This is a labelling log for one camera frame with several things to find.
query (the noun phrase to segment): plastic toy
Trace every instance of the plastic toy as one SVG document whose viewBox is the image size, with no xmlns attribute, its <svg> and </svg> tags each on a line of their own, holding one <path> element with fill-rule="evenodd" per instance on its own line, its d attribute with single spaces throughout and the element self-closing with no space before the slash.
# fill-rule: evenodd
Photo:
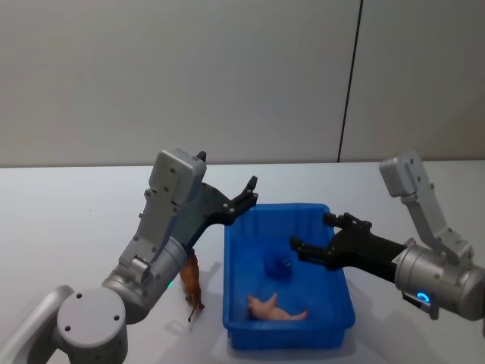
<svg viewBox="0 0 485 364">
<path fill-rule="evenodd" d="M 277 306 L 277 301 L 278 295 L 276 292 L 266 302 L 262 302 L 258 298 L 248 295 L 249 313 L 252 317 L 260 320 L 298 321 L 307 318 L 307 309 L 298 315 L 290 315 Z"/>
<path fill-rule="evenodd" d="M 192 319 L 194 312 L 197 309 L 204 309 L 202 304 L 200 284 L 199 284 L 199 264 L 197 256 L 193 253 L 187 258 L 185 267 L 180 271 L 180 278 L 183 282 L 183 291 L 185 292 L 185 301 L 192 305 L 192 312 L 188 318 L 188 321 Z"/>
</svg>

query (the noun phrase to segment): beige toy animal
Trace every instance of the beige toy animal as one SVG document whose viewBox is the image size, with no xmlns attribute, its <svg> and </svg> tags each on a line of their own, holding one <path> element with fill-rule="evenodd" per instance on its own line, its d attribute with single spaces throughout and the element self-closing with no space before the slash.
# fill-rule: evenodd
<svg viewBox="0 0 485 364">
<path fill-rule="evenodd" d="M 256 319 L 267 321 L 298 321 L 307 318 L 307 309 L 298 315 L 291 316 L 288 312 L 277 307 L 277 298 L 276 292 L 266 302 L 262 302 L 256 297 L 248 295 L 249 313 Z"/>
</svg>

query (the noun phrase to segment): gray robot arm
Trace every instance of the gray robot arm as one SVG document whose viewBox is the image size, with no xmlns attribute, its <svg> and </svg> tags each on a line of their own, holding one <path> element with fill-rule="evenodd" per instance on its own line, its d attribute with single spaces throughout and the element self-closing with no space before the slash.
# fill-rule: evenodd
<svg viewBox="0 0 485 364">
<path fill-rule="evenodd" d="M 390 195 L 401 197 L 419 237 L 430 247 L 411 243 L 396 257 L 397 288 L 408 298 L 421 298 L 413 298 L 415 305 L 432 319 L 438 318 L 439 308 L 472 321 L 483 318 L 485 270 L 473 264 L 471 244 L 446 223 L 419 154 L 401 154 L 379 169 Z"/>
<path fill-rule="evenodd" d="M 423 243 L 398 244 L 371 233 L 372 224 L 346 213 L 324 216 L 340 230 L 321 248 L 297 238 L 291 247 L 300 260 L 336 270 L 353 266 L 393 282 L 403 298 L 438 319 L 439 308 L 475 321 L 485 315 L 485 269 L 473 263 L 471 244 L 451 229 L 443 216 L 416 151 L 380 164 L 391 196 L 401 197 Z"/>
<path fill-rule="evenodd" d="M 256 177 L 228 199 L 202 183 L 205 169 L 204 152 L 160 153 L 139 227 L 113 272 L 99 288 L 74 292 L 63 286 L 48 294 L 0 344 L 0 363 L 45 364 L 56 349 L 72 364 L 122 363 L 127 325 L 148 315 L 204 229 L 232 224 L 256 204 Z"/>
</svg>

